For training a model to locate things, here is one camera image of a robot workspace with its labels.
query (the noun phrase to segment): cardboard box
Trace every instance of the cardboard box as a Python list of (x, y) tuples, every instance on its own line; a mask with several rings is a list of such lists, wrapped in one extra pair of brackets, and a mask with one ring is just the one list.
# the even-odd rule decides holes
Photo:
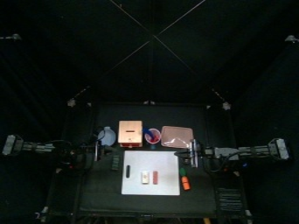
[(141, 121), (120, 121), (117, 131), (117, 142), (121, 147), (143, 146), (143, 122)]

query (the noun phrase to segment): black wall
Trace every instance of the black wall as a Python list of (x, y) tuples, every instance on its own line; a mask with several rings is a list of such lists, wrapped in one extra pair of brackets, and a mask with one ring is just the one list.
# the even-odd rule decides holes
[[(27, 142), (60, 139), (67, 101), (17, 42), (0, 42), (0, 89), (0, 151), (12, 134)], [(33, 213), (45, 204), (52, 166), (33, 154), (0, 157), (0, 223), (33, 223)]]
[(239, 146), (282, 137), (294, 153), (286, 164), (255, 164), (246, 172), (248, 204), (260, 223), (299, 223), (299, 45), (290, 44), (232, 108)]

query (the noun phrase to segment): cable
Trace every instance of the cable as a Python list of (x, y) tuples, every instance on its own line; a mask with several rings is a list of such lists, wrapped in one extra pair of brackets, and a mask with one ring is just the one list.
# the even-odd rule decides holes
[(230, 155), (224, 158), (224, 161), (223, 161), (223, 163), (222, 163), (219, 169), (218, 169), (218, 170), (214, 170), (214, 171), (208, 171), (208, 172), (220, 172), (222, 169), (223, 169), (223, 167), (224, 167), (224, 165), (226, 165), (226, 163), (228, 162), (230, 158), (232, 158), (234, 156), (236, 156), (236, 155), (239, 155), (239, 154), (243, 154), (243, 153), (248, 153), (248, 151), (247, 151), (247, 150), (244, 150), (244, 151), (236, 151), (236, 152), (234, 152), (232, 154), (230, 154)]

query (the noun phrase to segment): table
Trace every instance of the table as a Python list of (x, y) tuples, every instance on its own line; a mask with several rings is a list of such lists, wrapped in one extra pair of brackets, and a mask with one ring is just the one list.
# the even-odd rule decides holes
[[(96, 108), (91, 128), (95, 129), (99, 125), (108, 126), (117, 132), (117, 122), (129, 120), (140, 120), (144, 126), (159, 130), (163, 126), (192, 128), (195, 139), (206, 146), (235, 147), (230, 112), (220, 105), (207, 107), (206, 105), (100, 104)], [(73, 124), (71, 127), (71, 137), (77, 139), (76, 134), (73, 134)], [(144, 144), (144, 147), (139, 150), (150, 150), (150, 145)], [(158, 145), (156, 150), (167, 149)], [(226, 179), (215, 181), (203, 170), (202, 161), (198, 169), (183, 164), (182, 160), (179, 162), (179, 166), (186, 168), (191, 181), (191, 190), (186, 192), (182, 189), (180, 196), (121, 195), (124, 149), (119, 150), (119, 155), (119, 171), (111, 170), (112, 156), (107, 155), (100, 161), (95, 162), (84, 180), (77, 180), (77, 184), (72, 183), (72, 185), (67, 184), (64, 186), (69, 189), (60, 190), (60, 197), (53, 196), (49, 203), (52, 214), (59, 214), (59, 211), (72, 214), (76, 210), (79, 215), (135, 217), (150, 215), (154, 217), (196, 218), (218, 216), (219, 203), (216, 202), (215, 183), (222, 184)], [(61, 205), (61, 198), (65, 198), (65, 195), (61, 196), (61, 191), (71, 200), (68, 208)]]

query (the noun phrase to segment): small container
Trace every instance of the small container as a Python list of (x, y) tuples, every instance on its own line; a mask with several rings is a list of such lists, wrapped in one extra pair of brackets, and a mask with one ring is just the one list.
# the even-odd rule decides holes
[(144, 134), (144, 140), (151, 144), (151, 149), (155, 149), (155, 145), (160, 142), (162, 140), (162, 133), (159, 131), (159, 129), (150, 129), (150, 131), (154, 134), (154, 139), (151, 138), (151, 136), (148, 134)]

